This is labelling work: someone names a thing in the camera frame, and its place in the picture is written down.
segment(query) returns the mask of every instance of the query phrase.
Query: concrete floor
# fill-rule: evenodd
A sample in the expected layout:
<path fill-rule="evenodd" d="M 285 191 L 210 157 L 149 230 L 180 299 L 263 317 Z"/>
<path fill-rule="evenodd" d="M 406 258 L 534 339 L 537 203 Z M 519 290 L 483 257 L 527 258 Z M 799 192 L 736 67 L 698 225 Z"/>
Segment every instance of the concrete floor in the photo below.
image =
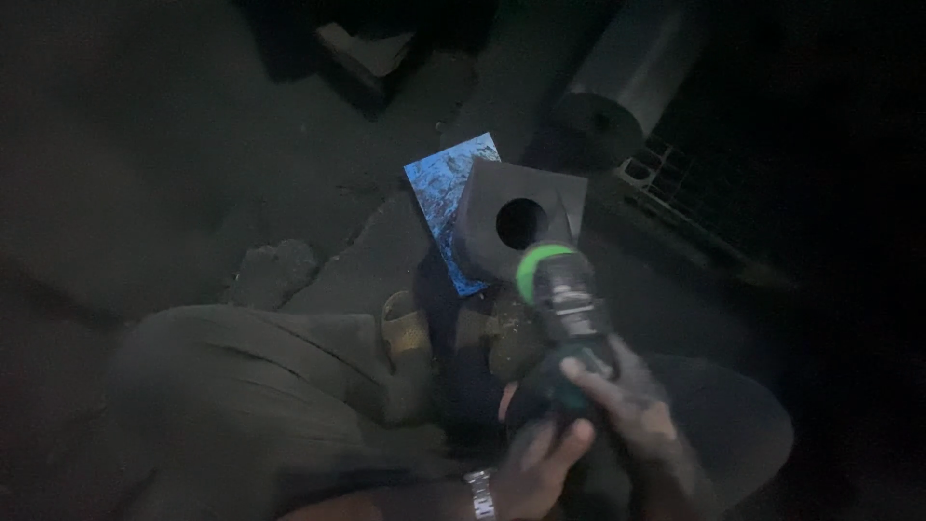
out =
<path fill-rule="evenodd" d="M 271 83 L 219 0 L 0 7 L 0 251 L 13 281 L 0 286 L 0 517 L 117 518 L 150 470 L 112 443 L 102 408 L 122 323 L 214 301 L 253 245 L 301 238 L 336 254 L 414 159 L 486 131 L 519 157 L 605 3 L 535 3 L 478 62 L 435 53 L 375 123 L 319 77 Z M 717 281 L 617 246 L 644 241 L 630 228 L 598 228 L 629 340 L 775 378 L 774 349 Z"/>

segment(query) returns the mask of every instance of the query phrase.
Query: wristwatch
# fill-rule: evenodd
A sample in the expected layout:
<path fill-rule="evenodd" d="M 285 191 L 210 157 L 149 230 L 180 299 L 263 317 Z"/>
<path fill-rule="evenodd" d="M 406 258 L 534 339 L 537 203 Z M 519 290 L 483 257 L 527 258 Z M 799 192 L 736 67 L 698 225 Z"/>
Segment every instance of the wristwatch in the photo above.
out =
<path fill-rule="evenodd" d="M 472 508 L 476 513 L 476 521 L 495 521 L 495 503 L 489 492 L 489 477 L 493 472 L 494 469 L 487 468 L 463 476 L 463 480 L 472 487 Z"/>

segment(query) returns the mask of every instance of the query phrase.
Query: dark trousers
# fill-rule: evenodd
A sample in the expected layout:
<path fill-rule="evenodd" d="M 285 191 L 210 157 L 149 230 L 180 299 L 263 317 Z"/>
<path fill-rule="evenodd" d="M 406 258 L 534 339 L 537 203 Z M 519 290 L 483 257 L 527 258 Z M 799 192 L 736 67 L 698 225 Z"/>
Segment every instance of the dark trousers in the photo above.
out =
<path fill-rule="evenodd" d="M 434 426 L 399 428 L 429 383 L 396 372 L 369 315 L 230 306 L 163 311 L 117 354 L 109 400 L 156 458 L 136 519 L 271 519 L 348 491 L 455 475 Z M 729 508 L 787 459 L 790 419 L 771 393 L 694 359 L 648 358 Z"/>

